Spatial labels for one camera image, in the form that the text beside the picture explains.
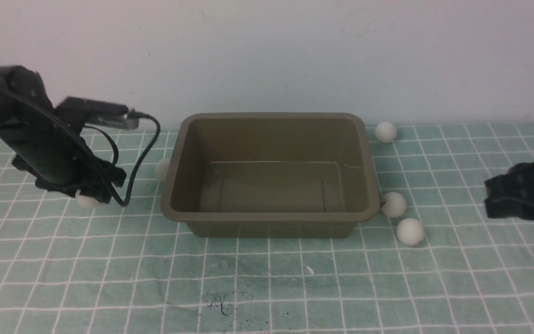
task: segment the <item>white ball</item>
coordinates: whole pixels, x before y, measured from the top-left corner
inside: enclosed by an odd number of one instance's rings
[[[381,122],[376,126],[375,137],[379,142],[388,144],[397,137],[397,127],[391,122]]]
[[[76,192],[76,201],[80,207],[94,208],[102,205],[102,203],[100,203],[94,197],[80,195],[80,190]]]
[[[415,246],[426,238],[426,230],[419,220],[405,218],[397,225],[397,238],[407,246]]]
[[[407,210],[407,201],[399,193],[387,193],[380,200],[380,211],[390,218],[401,217]]]
[[[170,165],[169,159],[162,159],[156,163],[155,175],[158,180],[166,180],[166,174],[168,174],[168,166]]]

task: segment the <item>white wall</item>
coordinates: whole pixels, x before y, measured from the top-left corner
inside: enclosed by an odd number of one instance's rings
[[[0,0],[0,65],[170,128],[197,112],[534,120],[534,0]]]

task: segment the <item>black cable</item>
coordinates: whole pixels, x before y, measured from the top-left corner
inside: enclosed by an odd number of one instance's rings
[[[92,127],[90,125],[84,125],[83,127],[87,129],[95,129],[99,133],[102,133],[102,135],[108,140],[108,143],[110,144],[112,150],[113,150],[113,166],[117,164],[117,161],[119,161],[119,148],[117,148],[117,144],[114,142],[112,138],[108,135],[108,133],[102,131],[101,129],[97,127]]]
[[[67,124],[62,122],[59,118],[57,118],[57,116],[50,114],[47,110],[45,110],[38,104],[26,99],[25,97],[22,97],[20,95],[17,95],[15,93],[12,93],[10,91],[3,90],[3,89],[0,89],[0,95],[13,99],[14,101],[17,101],[19,103],[24,104],[25,106],[32,108],[33,110],[42,114],[42,116],[45,116],[46,118],[51,120],[58,128],[63,129],[63,131],[65,131],[65,133],[68,136],[70,136],[74,144],[76,144],[79,148],[81,148],[85,156],[89,159],[92,168],[95,170],[96,174],[98,174],[98,177],[100,177],[104,186],[110,191],[114,200],[116,200],[117,203],[119,203],[119,205],[121,206],[127,206],[129,204],[129,201],[131,200],[131,191],[133,188],[133,183],[135,182],[135,174],[137,173],[137,170],[140,168],[140,165],[142,161],[144,160],[144,158],[146,157],[146,154],[150,152],[152,146],[154,146],[156,140],[159,137],[160,124],[158,120],[156,120],[153,116],[150,116],[148,114],[143,114],[140,112],[130,112],[128,114],[128,116],[134,116],[136,118],[146,118],[148,120],[151,120],[156,125],[156,131],[155,131],[154,137],[150,141],[150,144],[148,144],[148,146],[144,149],[139,159],[135,163],[135,166],[133,167],[133,171],[131,172],[131,177],[129,177],[129,184],[127,185],[127,193],[125,194],[125,199],[123,200],[121,199],[120,195],[117,193],[117,190],[114,188],[113,184],[110,182],[110,180],[108,180],[108,177],[106,177],[104,169],[96,160],[97,158],[92,152],[92,150],[89,148],[89,146],[87,146],[87,144],[85,144],[85,142],[81,139],[79,135],[77,135],[72,129],[70,129],[70,127]]]

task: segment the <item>table surface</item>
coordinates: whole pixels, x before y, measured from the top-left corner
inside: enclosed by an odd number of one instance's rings
[[[373,128],[368,128],[369,135]],[[534,222],[485,217],[483,181],[534,160],[534,123],[399,127],[371,142],[382,193],[427,240],[381,214],[347,239],[201,239],[159,211],[146,158],[129,207],[38,190],[0,141],[0,334],[534,333]],[[112,133],[129,172],[151,133]],[[104,137],[85,134],[110,159]]]

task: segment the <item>plastic tub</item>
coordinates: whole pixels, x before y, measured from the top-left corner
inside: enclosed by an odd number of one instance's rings
[[[350,114],[197,114],[180,127],[161,211],[198,237],[343,238],[380,207]]]

